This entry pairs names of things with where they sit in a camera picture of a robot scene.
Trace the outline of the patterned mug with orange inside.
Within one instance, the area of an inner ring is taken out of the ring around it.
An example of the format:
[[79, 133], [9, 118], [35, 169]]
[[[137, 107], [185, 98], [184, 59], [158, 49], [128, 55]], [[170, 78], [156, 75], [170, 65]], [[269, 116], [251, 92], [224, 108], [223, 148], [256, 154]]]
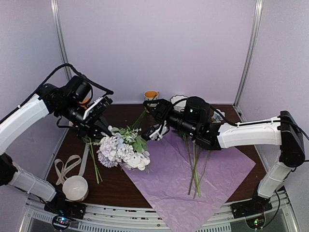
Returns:
[[151, 101], [151, 100], [156, 100], [159, 97], [159, 93], [154, 90], [149, 90], [144, 92], [144, 100], [145, 101]]

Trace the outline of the orange fake flower stem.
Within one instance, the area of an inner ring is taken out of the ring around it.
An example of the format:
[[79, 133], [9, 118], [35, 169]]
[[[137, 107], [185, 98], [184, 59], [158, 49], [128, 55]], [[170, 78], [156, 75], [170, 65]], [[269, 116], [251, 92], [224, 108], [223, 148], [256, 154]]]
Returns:
[[94, 142], [92, 142], [91, 138], [88, 137], [88, 136], [83, 138], [83, 142], [85, 143], [85, 147], [90, 152], [90, 156], [92, 158], [92, 162], [93, 162], [93, 166], [94, 166], [94, 171], [95, 171], [95, 175], [96, 175], [97, 184], [100, 184], [101, 182], [103, 182], [103, 179], [101, 177], [101, 174], [99, 172], [98, 166], [96, 164], [96, 158], [95, 158], [94, 148], [93, 148]]

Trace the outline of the purple hydrangea fake flower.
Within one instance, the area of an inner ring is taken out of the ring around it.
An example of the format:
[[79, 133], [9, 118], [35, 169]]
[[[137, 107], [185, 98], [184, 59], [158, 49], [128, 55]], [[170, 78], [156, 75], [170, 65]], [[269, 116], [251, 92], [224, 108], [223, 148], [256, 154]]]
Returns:
[[142, 138], [140, 128], [145, 115], [146, 111], [143, 111], [132, 125], [124, 128], [109, 126], [111, 135], [103, 133], [103, 138], [95, 143], [99, 146], [98, 160], [103, 166], [112, 168], [120, 165], [128, 170], [143, 171], [150, 164], [147, 142]]

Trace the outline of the light blue fake flower stem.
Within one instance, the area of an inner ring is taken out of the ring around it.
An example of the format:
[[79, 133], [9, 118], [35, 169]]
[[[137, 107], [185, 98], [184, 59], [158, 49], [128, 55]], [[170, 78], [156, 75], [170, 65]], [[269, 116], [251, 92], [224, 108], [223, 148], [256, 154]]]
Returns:
[[211, 117], [211, 121], [212, 123], [220, 123], [224, 121], [224, 118], [225, 118], [225, 112], [222, 112], [219, 109], [215, 109], [215, 111], [213, 112], [213, 116]]

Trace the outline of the pink fake flower stem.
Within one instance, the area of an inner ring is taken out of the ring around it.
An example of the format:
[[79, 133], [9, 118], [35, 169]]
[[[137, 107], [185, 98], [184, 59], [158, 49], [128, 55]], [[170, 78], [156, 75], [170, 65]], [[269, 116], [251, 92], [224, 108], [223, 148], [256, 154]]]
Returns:
[[184, 132], [179, 131], [178, 135], [184, 141], [185, 149], [188, 155], [188, 160], [189, 160], [190, 169], [191, 169], [191, 179], [189, 182], [188, 195], [191, 195], [191, 192], [194, 191], [193, 198], [195, 198], [196, 196], [201, 197], [200, 178], [198, 176], [198, 169], [197, 169], [197, 163], [198, 163], [199, 156], [200, 156], [200, 148]]

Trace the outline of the pink purple wrapping paper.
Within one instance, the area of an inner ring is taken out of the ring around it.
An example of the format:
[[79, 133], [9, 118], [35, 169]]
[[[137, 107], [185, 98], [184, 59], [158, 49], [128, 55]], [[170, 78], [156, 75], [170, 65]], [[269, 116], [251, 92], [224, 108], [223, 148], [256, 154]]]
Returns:
[[195, 232], [231, 197], [255, 162], [231, 147], [212, 151], [201, 182], [201, 197], [187, 195], [191, 169], [184, 141], [169, 132], [147, 143], [150, 164], [125, 173], [173, 232]]

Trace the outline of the white fake flower stem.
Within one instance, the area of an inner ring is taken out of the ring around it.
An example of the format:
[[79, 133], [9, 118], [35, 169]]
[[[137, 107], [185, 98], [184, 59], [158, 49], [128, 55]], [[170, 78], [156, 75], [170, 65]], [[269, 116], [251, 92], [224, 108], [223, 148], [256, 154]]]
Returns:
[[211, 151], [210, 150], [204, 150], [204, 149], [200, 148], [199, 159], [202, 158], [202, 161], [204, 162], [203, 166], [202, 166], [202, 173], [201, 173], [201, 175], [198, 175], [199, 178], [200, 178], [200, 185], [201, 185], [201, 182], [202, 182], [202, 180], [203, 180], [203, 178], [204, 178], [204, 176], [206, 174], [206, 168], [207, 168], [207, 164], [208, 164], [208, 160], [209, 160], [210, 156], [211, 156]]

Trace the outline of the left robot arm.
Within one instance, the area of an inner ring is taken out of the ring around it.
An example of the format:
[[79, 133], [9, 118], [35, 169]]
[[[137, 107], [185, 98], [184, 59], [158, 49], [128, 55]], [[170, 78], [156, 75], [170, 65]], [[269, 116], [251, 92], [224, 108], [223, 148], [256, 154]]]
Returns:
[[[48, 83], [61, 68], [69, 67], [74, 76], [62, 87]], [[90, 80], [69, 63], [56, 67], [39, 86], [0, 121], [0, 184], [10, 185], [27, 194], [50, 202], [60, 215], [70, 207], [62, 193], [48, 181], [20, 167], [7, 151], [19, 138], [30, 134], [33, 125], [48, 115], [65, 118], [77, 128], [79, 138], [99, 139], [111, 135], [103, 116], [111, 105], [113, 91]]]

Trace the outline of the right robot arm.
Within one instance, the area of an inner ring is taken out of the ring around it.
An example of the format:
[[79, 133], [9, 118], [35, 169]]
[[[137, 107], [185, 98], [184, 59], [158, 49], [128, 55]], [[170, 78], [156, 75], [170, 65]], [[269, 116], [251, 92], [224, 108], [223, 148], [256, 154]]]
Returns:
[[209, 120], [210, 111], [217, 110], [209, 103], [197, 96], [184, 98], [183, 102], [185, 107], [178, 112], [174, 108], [176, 103], [165, 99], [144, 101], [144, 107], [157, 125], [144, 133], [143, 139], [158, 141], [173, 128], [209, 151], [247, 145], [279, 146], [281, 153], [278, 161], [259, 182], [253, 199], [248, 201], [247, 208], [251, 213], [256, 214], [264, 208], [289, 173], [306, 162], [304, 138], [308, 135], [288, 111], [260, 121], [233, 123], [225, 119], [224, 122], [212, 123]]

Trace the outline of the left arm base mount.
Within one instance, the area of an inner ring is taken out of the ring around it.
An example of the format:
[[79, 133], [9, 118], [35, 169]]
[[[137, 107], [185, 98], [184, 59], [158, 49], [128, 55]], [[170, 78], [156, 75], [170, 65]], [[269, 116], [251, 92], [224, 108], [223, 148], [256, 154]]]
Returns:
[[41, 200], [44, 204], [44, 210], [50, 213], [54, 213], [55, 216], [52, 217], [52, 226], [57, 231], [64, 231], [72, 226], [78, 220], [84, 218], [86, 205], [83, 203], [74, 203], [64, 201], [60, 204], [55, 202], [45, 202]]

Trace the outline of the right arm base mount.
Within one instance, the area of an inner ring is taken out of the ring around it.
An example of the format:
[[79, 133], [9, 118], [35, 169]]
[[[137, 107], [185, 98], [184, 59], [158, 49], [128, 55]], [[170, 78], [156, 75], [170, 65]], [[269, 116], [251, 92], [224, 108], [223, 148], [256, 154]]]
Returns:
[[262, 204], [252, 200], [231, 205], [234, 219], [245, 218], [247, 226], [254, 230], [261, 229], [266, 224], [265, 212], [272, 208], [271, 203]]

